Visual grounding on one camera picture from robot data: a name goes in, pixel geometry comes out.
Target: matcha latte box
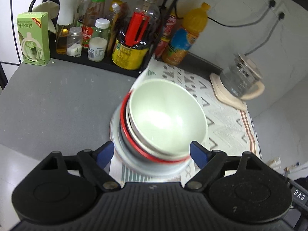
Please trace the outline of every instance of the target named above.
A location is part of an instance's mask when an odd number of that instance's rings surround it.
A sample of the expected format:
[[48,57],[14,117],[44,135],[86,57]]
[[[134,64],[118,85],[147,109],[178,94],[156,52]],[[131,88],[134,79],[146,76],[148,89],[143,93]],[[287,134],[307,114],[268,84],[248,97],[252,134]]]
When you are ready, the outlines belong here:
[[19,14],[17,26],[24,62],[46,66],[50,60],[48,13],[26,12]]

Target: patterned cloth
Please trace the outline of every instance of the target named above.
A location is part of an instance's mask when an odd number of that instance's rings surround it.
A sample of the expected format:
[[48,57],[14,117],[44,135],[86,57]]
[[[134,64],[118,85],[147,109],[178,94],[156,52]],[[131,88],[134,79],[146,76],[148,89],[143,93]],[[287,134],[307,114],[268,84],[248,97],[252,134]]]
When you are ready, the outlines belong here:
[[[152,58],[131,89],[142,81],[153,78],[166,79],[182,86],[199,102],[208,121],[209,140],[205,143],[207,149],[219,149],[230,156],[241,156],[244,151],[251,151],[261,157],[257,133],[248,111],[240,111],[218,101],[210,81]],[[181,174],[166,180],[139,175],[122,164],[116,156],[110,164],[110,175],[116,176],[114,178],[121,184],[125,181],[181,181],[184,185],[199,170],[192,162]]]

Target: red can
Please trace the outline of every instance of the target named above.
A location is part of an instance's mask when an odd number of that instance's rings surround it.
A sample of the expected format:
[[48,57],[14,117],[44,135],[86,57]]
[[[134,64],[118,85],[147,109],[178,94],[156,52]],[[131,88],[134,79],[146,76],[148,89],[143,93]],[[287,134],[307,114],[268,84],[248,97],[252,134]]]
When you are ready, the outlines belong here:
[[166,37],[162,37],[155,49],[155,56],[156,58],[160,58],[161,55],[163,54],[164,50],[166,49],[166,47],[168,46],[168,43],[170,42],[170,39],[166,38]]
[[168,37],[171,35],[172,29],[174,28],[175,24],[177,23],[177,16],[171,12],[169,18],[164,26],[163,36]]

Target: beige kettle base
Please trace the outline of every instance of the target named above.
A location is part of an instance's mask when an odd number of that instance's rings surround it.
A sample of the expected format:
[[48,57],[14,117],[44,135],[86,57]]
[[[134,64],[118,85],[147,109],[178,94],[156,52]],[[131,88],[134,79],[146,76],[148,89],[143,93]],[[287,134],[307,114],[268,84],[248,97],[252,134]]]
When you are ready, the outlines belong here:
[[210,74],[211,83],[214,89],[215,96],[219,101],[239,110],[247,110],[246,102],[233,96],[222,84],[219,75]]

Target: gray tabletop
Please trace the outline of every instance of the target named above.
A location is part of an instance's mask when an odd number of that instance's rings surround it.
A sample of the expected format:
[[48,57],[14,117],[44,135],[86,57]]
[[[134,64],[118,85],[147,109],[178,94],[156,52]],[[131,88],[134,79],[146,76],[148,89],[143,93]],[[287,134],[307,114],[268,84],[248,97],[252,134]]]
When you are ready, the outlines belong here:
[[135,78],[51,59],[21,64],[0,95],[0,143],[35,159],[97,149]]

